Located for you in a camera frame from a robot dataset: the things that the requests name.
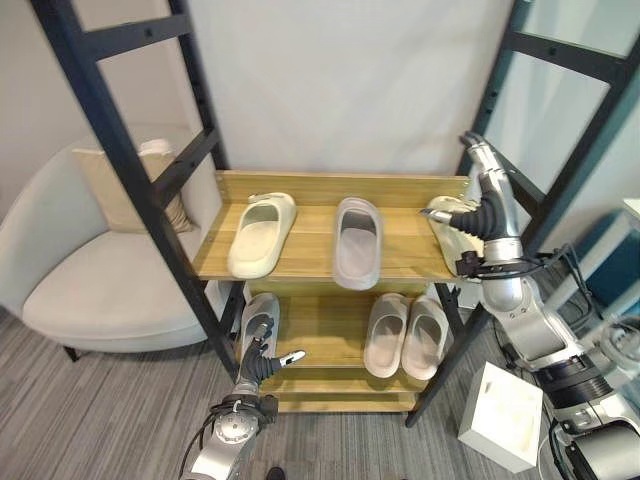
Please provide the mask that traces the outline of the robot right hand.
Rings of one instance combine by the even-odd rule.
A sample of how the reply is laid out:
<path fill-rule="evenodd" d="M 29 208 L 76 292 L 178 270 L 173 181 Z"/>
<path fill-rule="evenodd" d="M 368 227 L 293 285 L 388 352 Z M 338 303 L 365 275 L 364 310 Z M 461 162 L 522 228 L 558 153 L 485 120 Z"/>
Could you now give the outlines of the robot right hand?
<path fill-rule="evenodd" d="M 460 137 L 460 141 L 479 169 L 479 206 L 468 212 L 423 208 L 420 214 L 482 241 L 518 238 L 515 198 L 507 172 L 497 154 L 489 143 L 475 132 L 466 131 Z"/>

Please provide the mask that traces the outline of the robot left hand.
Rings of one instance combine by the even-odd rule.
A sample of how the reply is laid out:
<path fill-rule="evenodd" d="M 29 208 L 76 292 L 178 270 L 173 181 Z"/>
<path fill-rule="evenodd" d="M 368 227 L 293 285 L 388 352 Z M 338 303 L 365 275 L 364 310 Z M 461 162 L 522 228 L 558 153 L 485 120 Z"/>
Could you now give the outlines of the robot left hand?
<path fill-rule="evenodd" d="M 280 357 L 266 357 L 267 341 L 272 336 L 273 325 L 261 323 L 254 331 L 249 347 L 242 357 L 237 385 L 258 391 L 261 383 L 280 370 L 302 360 L 307 352 L 295 350 Z"/>

